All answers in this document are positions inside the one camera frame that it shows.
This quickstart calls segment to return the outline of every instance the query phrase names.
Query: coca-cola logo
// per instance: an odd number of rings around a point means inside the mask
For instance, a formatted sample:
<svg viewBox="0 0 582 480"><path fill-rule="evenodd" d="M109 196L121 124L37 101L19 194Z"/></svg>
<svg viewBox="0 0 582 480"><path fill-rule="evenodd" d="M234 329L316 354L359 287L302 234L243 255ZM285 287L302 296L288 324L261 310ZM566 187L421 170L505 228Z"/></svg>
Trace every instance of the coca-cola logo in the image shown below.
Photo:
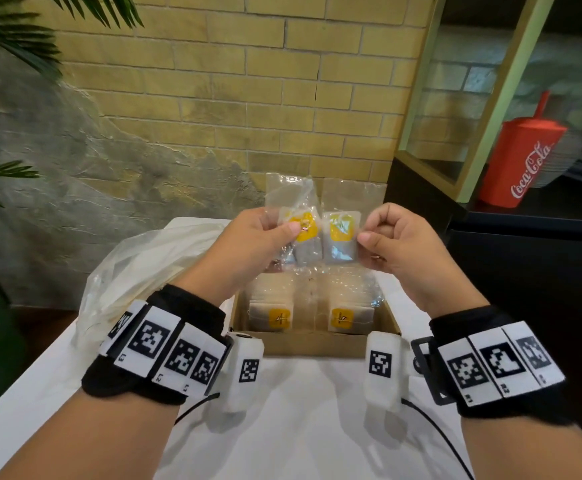
<svg viewBox="0 0 582 480"><path fill-rule="evenodd" d="M525 160L526 170L522 174L518 185L511 185L511 194L513 197L518 199L522 198L522 195L527 191L526 188L533 181L535 174L540 171L540 167L542 167L544 160L551 153L552 148L553 145L543 145L539 141L535 144L533 151L528 154Z"/></svg>

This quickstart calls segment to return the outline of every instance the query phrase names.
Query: hand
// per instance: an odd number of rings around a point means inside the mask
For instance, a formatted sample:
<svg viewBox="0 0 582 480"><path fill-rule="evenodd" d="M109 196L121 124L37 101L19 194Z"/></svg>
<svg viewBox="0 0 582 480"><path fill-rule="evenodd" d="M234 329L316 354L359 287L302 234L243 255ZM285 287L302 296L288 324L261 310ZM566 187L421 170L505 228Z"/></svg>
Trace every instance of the hand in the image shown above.
<svg viewBox="0 0 582 480"><path fill-rule="evenodd" d="M375 209L358 242L364 248L361 263L394 274L407 296L431 318L489 304L426 219L397 204Z"/></svg>
<svg viewBox="0 0 582 480"><path fill-rule="evenodd" d="M260 207L243 210L213 246L171 284L219 306L264 271L300 233L300 223L277 226L277 216Z"/></svg>

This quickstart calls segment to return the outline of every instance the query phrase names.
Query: qr code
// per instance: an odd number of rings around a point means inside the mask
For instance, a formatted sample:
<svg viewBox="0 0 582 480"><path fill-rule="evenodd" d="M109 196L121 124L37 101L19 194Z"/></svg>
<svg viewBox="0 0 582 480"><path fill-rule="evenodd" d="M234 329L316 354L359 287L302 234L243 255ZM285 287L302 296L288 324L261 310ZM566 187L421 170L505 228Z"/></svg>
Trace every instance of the qr code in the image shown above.
<svg viewBox="0 0 582 480"><path fill-rule="evenodd" d="M122 327L126 324L126 322L129 321L129 318L131 318L132 316L133 314L131 312L124 312L124 315L120 317L115 326L111 329L110 332L108 332L108 338L112 339L113 337L115 337L117 335L117 332L119 332L122 329Z"/></svg>
<svg viewBox="0 0 582 480"><path fill-rule="evenodd" d="M485 382L489 382L486 372L475 358L473 354L462 355L447 360L449 369L455 376L460 389L467 387L479 386Z"/></svg>
<svg viewBox="0 0 582 480"><path fill-rule="evenodd" d="M527 371L508 342L484 347L480 349L480 353L486 359L493 375L498 379Z"/></svg>
<svg viewBox="0 0 582 480"><path fill-rule="evenodd" d="M255 382L258 367L259 359L244 359L242 370L239 371L238 382Z"/></svg>
<svg viewBox="0 0 582 480"><path fill-rule="evenodd" d="M371 350L369 374L391 378L391 354Z"/></svg>
<svg viewBox="0 0 582 480"><path fill-rule="evenodd" d="M145 320L127 347L148 358L155 358L170 330Z"/></svg>
<svg viewBox="0 0 582 480"><path fill-rule="evenodd" d="M199 353L200 347L189 344L186 340L179 339L164 367L186 376Z"/></svg>
<svg viewBox="0 0 582 480"><path fill-rule="evenodd" d="M195 369L193 369L191 379L195 379L196 381L207 385L211 380L211 377L213 377L213 371L215 371L218 362L219 359L217 357L212 356L208 352L202 352L200 360L195 364Z"/></svg>
<svg viewBox="0 0 582 480"><path fill-rule="evenodd" d="M525 337L524 339L517 339L519 347L527 356L527 360L534 369L541 369L547 365L551 365L551 360L544 353L543 348L537 342L535 337Z"/></svg>

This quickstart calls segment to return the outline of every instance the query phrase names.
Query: person's left hand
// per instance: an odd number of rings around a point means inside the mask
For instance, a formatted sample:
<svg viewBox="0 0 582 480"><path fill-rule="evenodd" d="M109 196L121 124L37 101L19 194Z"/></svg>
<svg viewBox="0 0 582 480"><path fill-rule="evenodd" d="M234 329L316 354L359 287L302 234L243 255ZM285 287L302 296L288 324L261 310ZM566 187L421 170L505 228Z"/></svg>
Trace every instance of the person's left hand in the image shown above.
<svg viewBox="0 0 582 480"><path fill-rule="evenodd" d="M213 246L171 284L219 306L264 271L280 249L300 233L300 223L277 226L264 207L243 210Z"/></svg>

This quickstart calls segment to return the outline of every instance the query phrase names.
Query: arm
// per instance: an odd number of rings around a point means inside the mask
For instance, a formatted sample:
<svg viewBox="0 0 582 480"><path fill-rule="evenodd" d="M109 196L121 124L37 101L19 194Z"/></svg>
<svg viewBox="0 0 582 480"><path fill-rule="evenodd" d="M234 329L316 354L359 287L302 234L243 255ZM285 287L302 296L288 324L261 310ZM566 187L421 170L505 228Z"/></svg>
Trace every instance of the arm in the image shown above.
<svg viewBox="0 0 582 480"><path fill-rule="evenodd" d="M432 319L488 305L422 217L393 203L376 209L358 241L369 268L394 274ZM527 417L462 419L478 480L582 478L582 430Z"/></svg>
<svg viewBox="0 0 582 480"><path fill-rule="evenodd" d="M270 229L264 209L245 210L172 284L219 306L299 232L298 223ZM7 462L0 480L151 479L178 410L131 393L99 399L79 390Z"/></svg>

